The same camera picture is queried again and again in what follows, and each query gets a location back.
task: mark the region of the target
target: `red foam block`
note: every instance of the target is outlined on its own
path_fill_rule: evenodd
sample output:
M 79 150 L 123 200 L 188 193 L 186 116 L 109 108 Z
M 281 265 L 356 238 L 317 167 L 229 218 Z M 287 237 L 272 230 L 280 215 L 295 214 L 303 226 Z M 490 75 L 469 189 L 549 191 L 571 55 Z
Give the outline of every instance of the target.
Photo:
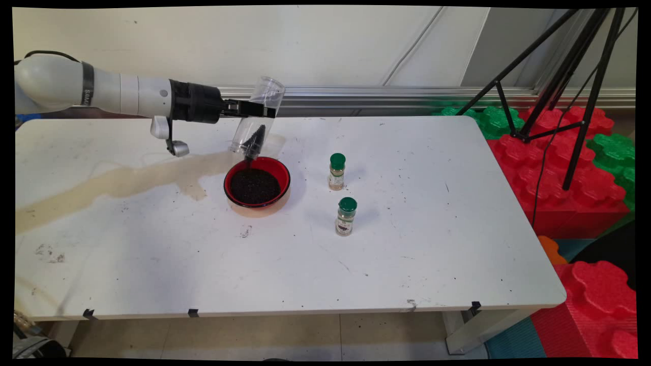
M 527 120 L 529 118 L 529 115 L 531 115 L 532 110 L 533 107 L 530 107 L 528 110 L 520 112 L 519 114 L 520 118 L 522 118 L 523 120 Z M 562 113 L 563 113 L 563 109 L 559 109 L 559 108 L 555 108 L 552 110 L 544 109 L 543 112 L 538 117 L 538 119 L 536 120 L 536 123 L 531 128 L 531 132 L 529 135 L 536 135 L 548 130 L 555 129 L 559 123 L 559 118 L 561 117 Z M 565 113 L 565 116 L 561 121 L 561 127 L 581 121 L 583 119 L 584 113 L 585 113 L 584 107 L 575 106 L 570 108 L 570 110 L 567 113 Z M 592 139 L 596 134 L 604 134 L 610 136 L 612 134 L 612 129 L 614 125 L 615 122 L 612 119 L 607 118 L 605 116 L 605 112 L 602 109 L 595 108 L 594 111 L 592 112 L 592 118 L 590 119 L 590 125 L 588 126 L 586 139 Z M 568 136 L 576 140 L 578 133 L 579 133 L 579 127 L 572 128 L 571 130 L 559 132 L 557 135 Z M 550 137 L 547 136 L 547 137 L 542 137 L 539 140 L 544 141 L 544 143 L 547 143 L 547 141 L 549 141 L 549 138 Z
M 554 266 L 567 300 L 531 316 L 548 357 L 637 358 L 637 305 L 610 262 Z
M 565 174 L 570 166 L 570 160 L 572 159 L 572 153 L 574 152 L 574 144 L 576 142 L 576 136 L 571 137 L 567 135 L 556 135 L 554 141 L 552 141 L 547 150 L 547 158 L 545 160 L 545 167 L 549 164 L 549 167 L 556 171 L 556 173 L 565 178 Z M 549 139 L 537 139 L 531 141 L 532 144 L 538 146 L 542 150 L 547 147 Z M 579 154 L 579 161 L 576 165 L 576 171 L 582 171 L 585 169 L 592 169 L 594 165 L 592 161 L 595 157 L 595 152 L 585 146 L 583 143 L 583 148 Z
M 557 238 L 596 238 L 629 212 L 626 190 L 607 171 L 576 171 L 570 186 L 576 214 L 559 228 Z
M 499 140 L 488 141 L 488 144 L 522 210 L 531 222 L 542 149 L 522 143 L 508 135 Z M 570 193 L 562 190 L 561 179 L 554 169 L 545 168 L 538 190 L 534 227 L 537 235 L 558 237 L 558 229 L 576 212 L 570 200 Z

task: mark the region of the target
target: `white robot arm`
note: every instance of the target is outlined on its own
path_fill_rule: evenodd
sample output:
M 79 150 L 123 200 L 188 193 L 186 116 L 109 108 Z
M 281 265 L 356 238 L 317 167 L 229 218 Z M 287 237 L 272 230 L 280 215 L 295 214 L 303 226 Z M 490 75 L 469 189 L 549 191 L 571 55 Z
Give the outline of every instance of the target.
M 275 109 L 241 100 L 224 100 L 216 87 L 154 77 L 114 74 L 52 51 L 30 52 L 14 63 L 16 114 L 92 106 L 123 115 L 152 118 L 151 134 L 167 142 L 175 156 L 189 153 L 172 140 L 172 120 L 214 124 L 228 117 L 275 118 Z

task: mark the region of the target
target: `black cable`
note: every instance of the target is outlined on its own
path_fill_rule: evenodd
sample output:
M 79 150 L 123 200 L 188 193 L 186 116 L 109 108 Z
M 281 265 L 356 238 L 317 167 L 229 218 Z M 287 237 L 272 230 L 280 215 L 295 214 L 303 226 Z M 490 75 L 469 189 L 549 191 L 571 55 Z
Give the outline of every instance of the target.
M 617 40 L 619 38 L 619 36 L 622 35 L 622 33 L 624 32 L 626 27 L 628 27 L 628 25 L 631 23 L 631 20 L 633 20 L 633 18 L 635 17 L 636 14 L 637 14 L 637 8 L 635 8 L 635 10 L 633 11 L 633 14 L 631 14 L 631 17 L 628 18 L 628 21 L 624 24 L 624 26 L 622 27 L 620 32 L 617 34 L 617 37 L 615 38 L 615 40 Z M 567 113 L 570 110 L 570 108 L 572 108 L 572 105 L 577 100 L 577 98 L 579 98 L 579 95 L 581 95 L 581 93 L 583 92 L 583 89 L 585 88 L 585 86 L 588 85 L 588 82 L 590 81 L 590 79 L 592 79 L 592 76 L 594 75 L 594 73 L 599 68 L 599 65 L 600 65 L 600 63 L 597 63 L 597 66 L 595 66 L 594 69 L 592 70 L 592 72 L 590 73 L 590 75 L 588 75 L 588 78 L 585 80 L 585 82 L 583 83 L 583 85 L 579 89 L 579 92 L 574 96 L 574 99 L 572 99 L 570 104 L 563 111 L 561 117 L 559 118 L 559 123 L 556 125 L 556 128 L 554 129 L 554 133 L 551 135 L 551 139 L 549 139 L 549 142 L 547 143 L 547 146 L 545 146 L 545 151 L 543 151 L 543 153 L 542 153 L 542 166 L 540 167 L 540 175 L 538 176 L 538 183 L 536 184 L 536 195 L 534 196 L 534 201 L 533 201 L 533 217 L 531 218 L 531 228 L 532 229 L 535 229 L 534 226 L 536 224 L 536 209 L 538 208 L 538 189 L 540 188 L 540 181 L 542 180 L 542 174 L 545 171 L 545 157 L 547 156 L 547 149 L 549 149 L 549 147 L 551 146 L 552 141 L 554 141 L 554 137 L 556 137 L 556 133 L 558 133 L 559 128 L 561 127 L 561 122 L 563 120 L 563 117 L 565 117 L 565 113 Z
M 389 82 L 389 80 L 391 80 L 391 77 L 393 76 L 393 74 L 398 70 L 398 68 L 399 68 L 400 65 L 402 64 L 402 61 L 404 61 L 404 59 L 407 58 L 407 56 L 411 53 L 411 51 L 414 49 L 414 47 L 416 47 L 416 45 L 418 44 L 418 42 L 421 41 L 422 36 L 427 32 L 427 30 L 429 30 L 429 28 L 432 26 L 432 23 L 434 23 L 434 20 L 436 20 L 436 18 L 438 18 L 439 13 L 440 13 L 441 11 L 443 11 L 444 8 L 445 8 L 445 7 L 439 7 L 439 10 L 437 10 L 436 13 L 434 14 L 434 16 L 432 16 L 432 19 L 430 19 L 430 22 L 427 23 L 427 25 L 425 26 L 425 28 L 422 30 L 421 35 L 419 35 L 418 38 L 416 38 L 416 41 L 414 41 L 414 43 L 413 43 L 413 44 L 411 45 L 411 47 L 407 50 L 407 52 L 405 52 L 405 54 L 402 56 L 402 58 L 400 58 L 400 60 L 399 60 L 398 63 L 396 64 L 396 66 L 395 66 L 395 67 L 391 70 L 391 72 L 389 73 L 389 76 L 387 77 L 387 79 L 385 79 L 385 81 L 382 83 L 382 86 L 383 86 L 383 87 L 387 86 L 387 83 Z
M 59 51 L 32 51 L 32 52 L 28 52 L 27 55 L 25 55 L 25 57 L 23 57 L 23 59 L 26 59 L 31 55 L 37 55 L 37 54 L 63 56 L 65 58 L 67 58 L 68 60 L 73 60 L 76 63 L 79 62 L 79 60 L 77 60 L 76 58 L 74 58 L 74 57 L 72 57 L 70 55 L 67 55 L 67 54 L 65 54 L 63 52 L 59 52 Z M 22 61 L 22 60 L 14 61 L 14 66 L 19 64 L 20 61 Z

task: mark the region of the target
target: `tripod leg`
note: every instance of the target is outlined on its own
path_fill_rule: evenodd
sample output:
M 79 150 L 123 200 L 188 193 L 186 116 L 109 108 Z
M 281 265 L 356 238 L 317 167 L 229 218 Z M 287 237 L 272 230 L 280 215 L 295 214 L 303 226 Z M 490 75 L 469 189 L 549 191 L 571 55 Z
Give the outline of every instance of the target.
M 559 69 L 556 70 L 556 74 L 554 74 L 554 77 L 549 82 L 547 88 L 545 88 L 545 90 L 540 95 L 540 98 L 538 99 L 536 106 L 534 107 L 533 111 L 531 111 L 531 115 L 529 115 L 527 122 L 522 127 L 522 130 L 520 130 L 521 135 L 524 136 L 529 135 L 529 132 L 533 127 L 533 124 L 536 122 L 536 119 L 538 119 L 543 108 L 545 108 L 547 102 L 551 98 L 551 94 L 556 89 L 559 88 L 561 81 L 564 79 L 564 76 L 567 74 L 570 67 L 572 66 L 574 59 L 579 55 L 581 50 L 583 50 L 583 46 L 589 40 L 592 40 L 592 38 L 590 37 L 592 35 L 592 32 L 595 31 L 595 29 L 599 29 L 599 26 L 601 26 L 601 24 L 603 23 L 603 19 L 605 18 L 609 10 L 610 9 L 608 8 L 596 9 L 592 13 L 590 19 L 588 20 L 588 23 L 585 25 L 585 27 L 577 37 L 576 41 L 574 42 L 574 45 L 572 45 L 570 52 L 567 54 L 567 56 L 559 66 Z
M 504 109 L 504 114 L 506 115 L 506 121 L 508 122 L 508 129 L 511 132 L 511 136 L 516 136 L 516 127 L 513 124 L 513 118 L 511 117 L 511 111 L 508 110 L 508 103 L 506 102 L 506 96 L 504 96 L 504 90 L 502 89 L 502 83 L 499 81 L 495 83 L 497 87 L 497 93 L 499 94 L 499 99 L 502 102 L 502 109 Z
M 588 103 L 585 106 L 585 114 L 583 115 L 583 121 L 585 122 L 581 129 L 579 130 L 579 136 L 574 143 L 574 150 L 572 151 L 572 157 L 570 158 L 570 165 L 568 166 L 568 171 L 565 174 L 565 180 L 563 182 L 563 189 L 570 189 L 570 184 L 572 183 L 572 177 L 574 176 L 574 171 L 576 170 L 576 164 L 579 161 L 579 155 L 581 149 L 583 148 L 583 142 L 585 141 L 585 136 L 588 133 L 588 126 L 590 126 L 590 120 L 592 119 L 592 112 L 594 111 L 594 106 L 597 104 L 597 97 L 599 97 L 599 90 L 602 88 L 603 76 L 606 73 L 606 68 L 608 67 L 608 61 L 610 61 L 610 56 L 613 53 L 613 48 L 615 46 L 615 40 L 617 40 L 617 33 L 619 32 L 619 27 L 622 24 L 622 19 L 624 18 L 624 8 L 617 8 L 615 11 L 615 16 L 613 17 L 613 22 L 611 28 L 608 31 L 608 37 L 606 38 L 606 43 L 603 47 L 602 57 L 599 60 L 599 67 L 597 67 L 597 74 L 594 76 L 594 83 L 592 83 L 592 88 L 590 89 L 590 96 L 588 97 Z
M 581 60 L 583 59 L 583 56 L 585 55 L 586 51 L 588 51 L 588 48 L 590 48 L 590 44 L 594 40 L 594 36 L 597 34 L 598 31 L 599 31 L 598 27 L 593 29 L 592 34 L 590 35 L 589 39 L 583 45 L 583 48 L 581 49 L 581 51 L 579 51 L 579 54 L 572 61 L 572 64 L 570 65 L 567 73 L 565 74 L 563 80 L 561 81 L 561 87 L 556 90 L 556 93 L 554 94 L 554 97 L 551 99 L 551 102 L 549 103 L 549 107 L 548 107 L 549 110 L 554 109 L 554 107 L 556 107 L 556 104 L 558 104 L 558 102 L 561 99 L 561 96 L 563 94 L 563 91 L 565 91 L 565 88 L 570 83 L 570 80 L 571 80 L 572 76 L 574 75 L 574 72 L 576 71 L 576 68 L 579 66 L 579 63 L 581 63 Z

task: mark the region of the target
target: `brown stain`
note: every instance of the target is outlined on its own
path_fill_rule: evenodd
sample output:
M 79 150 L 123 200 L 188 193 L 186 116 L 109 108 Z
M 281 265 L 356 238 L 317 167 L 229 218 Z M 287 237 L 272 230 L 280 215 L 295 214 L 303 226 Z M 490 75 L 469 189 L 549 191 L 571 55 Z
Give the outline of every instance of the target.
M 123 198 L 175 183 L 180 193 L 201 201 L 207 194 L 199 179 L 226 173 L 232 165 L 232 154 L 224 151 L 175 158 L 144 168 L 119 167 L 16 210 L 16 235 L 83 210 L 102 195 Z
M 47 292 L 45 292 L 42 288 L 36 286 L 34 283 L 22 278 L 22 277 L 16 277 L 15 278 L 16 282 L 16 287 L 23 287 L 23 288 L 28 288 L 31 289 L 31 294 L 32 296 L 38 296 L 38 301 L 41 302 L 46 302 L 50 304 L 52 307 L 56 307 L 57 309 L 61 309 L 61 304 L 51 295 L 49 295 Z M 20 311 L 21 313 L 27 315 L 28 317 L 31 316 L 31 314 L 26 312 L 25 306 L 20 302 L 20 300 L 14 296 L 14 309 Z

